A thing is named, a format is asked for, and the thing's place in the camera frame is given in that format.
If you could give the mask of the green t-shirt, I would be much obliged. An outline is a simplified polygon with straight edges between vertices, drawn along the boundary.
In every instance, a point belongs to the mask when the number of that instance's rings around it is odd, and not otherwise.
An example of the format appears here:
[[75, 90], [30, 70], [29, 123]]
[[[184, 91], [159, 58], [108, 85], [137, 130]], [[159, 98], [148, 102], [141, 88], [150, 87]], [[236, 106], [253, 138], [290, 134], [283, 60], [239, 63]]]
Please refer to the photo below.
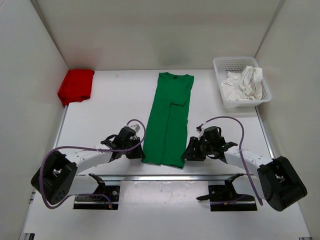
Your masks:
[[182, 169], [186, 150], [192, 75], [161, 72], [149, 114], [142, 162]]

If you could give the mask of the white t-shirt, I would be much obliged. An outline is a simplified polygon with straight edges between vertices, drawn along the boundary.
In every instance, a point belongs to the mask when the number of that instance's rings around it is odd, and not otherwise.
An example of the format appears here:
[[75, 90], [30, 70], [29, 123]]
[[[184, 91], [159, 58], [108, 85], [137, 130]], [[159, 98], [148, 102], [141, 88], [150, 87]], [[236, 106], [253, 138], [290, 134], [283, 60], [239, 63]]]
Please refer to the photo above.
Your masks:
[[229, 71], [220, 85], [228, 101], [255, 101], [263, 98], [262, 80], [262, 68], [246, 66], [242, 73]]

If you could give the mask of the red t-shirt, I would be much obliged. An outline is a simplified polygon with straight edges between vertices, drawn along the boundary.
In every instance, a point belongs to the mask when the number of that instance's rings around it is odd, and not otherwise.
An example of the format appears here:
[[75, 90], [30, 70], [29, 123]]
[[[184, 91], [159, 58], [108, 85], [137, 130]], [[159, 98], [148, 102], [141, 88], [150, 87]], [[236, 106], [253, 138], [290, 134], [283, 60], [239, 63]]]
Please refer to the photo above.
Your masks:
[[68, 70], [57, 93], [62, 105], [90, 99], [94, 74], [91, 69]]

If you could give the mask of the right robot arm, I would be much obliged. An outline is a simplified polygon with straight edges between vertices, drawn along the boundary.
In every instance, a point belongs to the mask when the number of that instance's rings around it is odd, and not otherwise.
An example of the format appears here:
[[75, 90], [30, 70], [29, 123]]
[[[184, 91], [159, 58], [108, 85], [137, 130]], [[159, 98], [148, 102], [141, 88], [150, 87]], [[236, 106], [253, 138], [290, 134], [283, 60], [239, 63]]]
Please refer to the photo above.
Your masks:
[[211, 200], [216, 204], [224, 204], [243, 196], [258, 195], [274, 210], [281, 212], [308, 194], [287, 158], [268, 158], [239, 150], [236, 143], [225, 142], [224, 138], [206, 140], [203, 136], [191, 137], [181, 158], [198, 162], [210, 158], [248, 171], [227, 178], [219, 190], [198, 197], [199, 201]]

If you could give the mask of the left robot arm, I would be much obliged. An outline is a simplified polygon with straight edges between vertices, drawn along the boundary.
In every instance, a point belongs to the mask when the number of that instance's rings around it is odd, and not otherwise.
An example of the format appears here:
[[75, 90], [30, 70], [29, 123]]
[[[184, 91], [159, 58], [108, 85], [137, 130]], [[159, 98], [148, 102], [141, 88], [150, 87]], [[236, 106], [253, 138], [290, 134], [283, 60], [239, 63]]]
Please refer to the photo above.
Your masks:
[[86, 170], [110, 163], [125, 156], [141, 159], [143, 139], [130, 128], [112, 134], [97, 147], [60, 146], [51, 150], [42, 161], [30, 184], [41, 194], [49, 209], [59, 207], [71, 196], [89, 196], [93, 200], [110, 198], [105, 194], [103, 180]]

